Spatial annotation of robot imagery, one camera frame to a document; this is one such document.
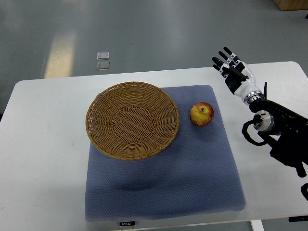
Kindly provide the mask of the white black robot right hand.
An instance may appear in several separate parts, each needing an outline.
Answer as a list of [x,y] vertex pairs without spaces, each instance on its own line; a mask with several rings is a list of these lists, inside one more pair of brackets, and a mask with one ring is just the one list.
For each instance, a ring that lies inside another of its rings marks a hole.
[[219,51],[222,59],[213,57],[213,67],[222,75],[230,92],[242,99],[244,104],[249,105],[252,101],[263,96],[256,86],[256,78],[248,65],[243,62],[229,48],[223,47]]

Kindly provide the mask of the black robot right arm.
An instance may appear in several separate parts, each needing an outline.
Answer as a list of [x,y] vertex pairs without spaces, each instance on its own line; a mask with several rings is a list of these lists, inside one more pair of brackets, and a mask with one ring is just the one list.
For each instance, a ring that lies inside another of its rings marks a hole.
[[304,178],[308,173],[308,119],[267,99],[267,82],[263,93],[248,95],[249,109],[255,115],[244,123],[242,134],[255,146],[271,147],[270,156],[296,169]]

